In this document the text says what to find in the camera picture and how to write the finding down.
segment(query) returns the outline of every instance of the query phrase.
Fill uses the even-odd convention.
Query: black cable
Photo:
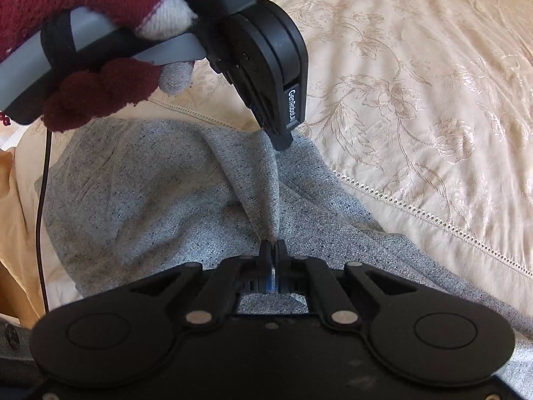
[[[44,311],[48,313],[48,296],[46,295],[46,285],[44,283],[43,258],[41,256],[41,221],[43,219],[44,196],[46,194],[46,182],[48,180],[48,169],[50,166],[50,153],[52,151],[52,133],[46,130],[46,148],[44,151],[44,168],[43,181],[41,184],[41,193],[39,194],[39,206],[37,208],[37,221],[35,223],[35,250],[37,252],[37,268],[39,270],[39,282],[41,283],[41,292],[43,294]]]

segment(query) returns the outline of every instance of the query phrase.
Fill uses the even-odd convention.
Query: red glove
[[[65,9],[85,6],[142,38],[166,40],[186,30],[196,18],[184,0],[0,0],[0,63]],[[158,87],[177,94],[189,84],[193,62],[153,66],[119,58],[99,74],[87,71],[68,77],[44,104],[50,130],[74,129],[92,117],[108,116],[128,103],[146,100]]]

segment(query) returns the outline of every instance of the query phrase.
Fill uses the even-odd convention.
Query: maroon knit glove
[[[66,9],[85,6],[145,39],[166,40],[186,30],[196,17],[184,0],[0,0],[0,63]],[[82,126],[108,116],[128,103],[146,100],[158,85],[177,94],[187,87],[192,63],[153,66],[131,58],[108,62],[99,74],[87,71],[68,77],[44,104],[50,130]]]

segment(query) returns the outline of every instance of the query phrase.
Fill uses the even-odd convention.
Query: gray fabric
[[[92,295],[187,261],[214,268],[262,238],[332,268],[360,260],[495,309],[521,335],[505,379],[533,398],[533,323],[456,277],[406,237],[385,233],[345,193],[315,146],[275,152],[262,132],[178,121],[96,120],[51,168],[44,221],[80,293]],[[305,311],[247,298],[243,311]]]
[[[29,351],[29,334],[0,319],[0,387],[31,387],[40,382]]]

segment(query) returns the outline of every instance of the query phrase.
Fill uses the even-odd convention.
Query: metal screw
[[[359,316],[353,311],[348,310],[335,311],[331,315],[331,320],[340,325],[351,325],[352,323],[357,322],[357,319],[359,319]]]
[[[265,328],[272,331],[278,329],[279,325],[276,322],[267,322],[265,323]]]
[[[17,333],[17,330],[13,327],[13,325],[7,324],[5,326],[4,335],[7,339],[7,342],[9,343],[9,346],[13,350],[20,349],[20,338]]]
[[[213,320],[213,315],[210,312],[203,310],[196,310],[188,312],[185,320],[193,325],[205,325]]]

